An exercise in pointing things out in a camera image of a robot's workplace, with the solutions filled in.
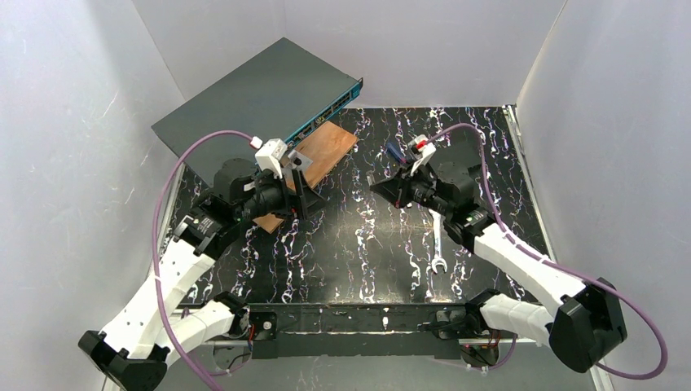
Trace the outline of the dark teal network switch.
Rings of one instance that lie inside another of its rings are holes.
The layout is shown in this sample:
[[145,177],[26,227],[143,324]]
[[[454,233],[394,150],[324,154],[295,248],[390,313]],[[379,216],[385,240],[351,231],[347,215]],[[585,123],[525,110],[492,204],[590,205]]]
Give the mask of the dark teal network switch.
[[152,130],[176,156],[219,130],[264,141],[280,138],[295,147],[362,88],[362,78],[282,37],[154,123]]

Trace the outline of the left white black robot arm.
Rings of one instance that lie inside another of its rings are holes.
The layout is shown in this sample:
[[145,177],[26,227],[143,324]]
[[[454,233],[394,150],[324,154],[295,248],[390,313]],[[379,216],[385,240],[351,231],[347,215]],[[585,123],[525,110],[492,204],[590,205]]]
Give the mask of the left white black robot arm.
[[85,332],[79,348],[121,389],[153,390],[173,363],[207,340],[250,337],[249,306],[230,292],[175,323],[169,315],[254,219],[305,219],[325,205],[299,169],[276,177],[249,160],[227,160],[133,298],[101,330]]

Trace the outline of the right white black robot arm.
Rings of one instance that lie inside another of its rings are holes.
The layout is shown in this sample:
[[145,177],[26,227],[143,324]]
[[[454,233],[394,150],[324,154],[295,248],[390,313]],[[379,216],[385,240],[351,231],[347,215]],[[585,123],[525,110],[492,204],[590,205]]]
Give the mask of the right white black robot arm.
[[545,344],[579,373],[627,339],[613,285],[603,278],[586,283],[568,275],[524,241],[512,238],[479,204],[476,183],[467,173],[444,182],[430,165],[404,165],[369,188],[397,209],[418,204],[439,213],[449,238],[502,270],[537,300],[531,304],[486,290],[469,302],[468,312],[483,327]]

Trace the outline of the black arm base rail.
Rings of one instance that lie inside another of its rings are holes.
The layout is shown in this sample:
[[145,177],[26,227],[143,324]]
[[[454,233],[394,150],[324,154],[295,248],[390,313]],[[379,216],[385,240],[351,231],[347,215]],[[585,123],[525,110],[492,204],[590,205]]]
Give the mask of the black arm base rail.
[[256,359],[433,356],[455,359],[477,334],[454,319],[462,305],[252,304]]

